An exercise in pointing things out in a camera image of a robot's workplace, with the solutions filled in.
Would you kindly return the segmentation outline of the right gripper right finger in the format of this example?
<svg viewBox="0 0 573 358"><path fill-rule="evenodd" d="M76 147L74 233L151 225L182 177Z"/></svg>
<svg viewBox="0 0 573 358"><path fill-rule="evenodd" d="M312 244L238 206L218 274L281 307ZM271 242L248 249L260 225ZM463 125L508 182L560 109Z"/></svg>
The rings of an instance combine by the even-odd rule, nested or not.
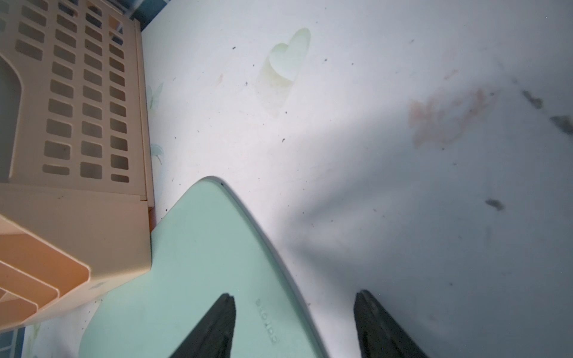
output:
<svg viewBox="0 0 573 358"><path fill-rule="evenodd" d="M428 357L370 291L356 294L354 315L362 357Z"/></svg>

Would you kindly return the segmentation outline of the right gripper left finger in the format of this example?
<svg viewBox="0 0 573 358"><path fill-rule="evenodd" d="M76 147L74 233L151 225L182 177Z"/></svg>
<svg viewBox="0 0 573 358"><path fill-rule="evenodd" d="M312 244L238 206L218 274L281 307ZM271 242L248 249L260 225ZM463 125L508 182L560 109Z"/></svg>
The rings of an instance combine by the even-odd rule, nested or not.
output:
<svg viewBox="0 0 573 358"><path fill-rule="evenodd" d="M222 294L171 358L229 358L236 324L234 297Z"/></svg>

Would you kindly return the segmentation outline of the green cutting board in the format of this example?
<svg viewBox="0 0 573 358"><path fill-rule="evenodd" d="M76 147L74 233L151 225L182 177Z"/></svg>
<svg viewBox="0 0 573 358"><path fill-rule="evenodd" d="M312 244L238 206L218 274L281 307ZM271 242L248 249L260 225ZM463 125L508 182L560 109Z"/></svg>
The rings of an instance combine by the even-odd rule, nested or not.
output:
<svg viewBox="0 0 573 358"><path fill-rule="evenodd" d="M152 231L152 268L108 293L81 357L170 357L216 300L236 304L230 357L322 357L281 265L214 178L192 185Z"/></svg>

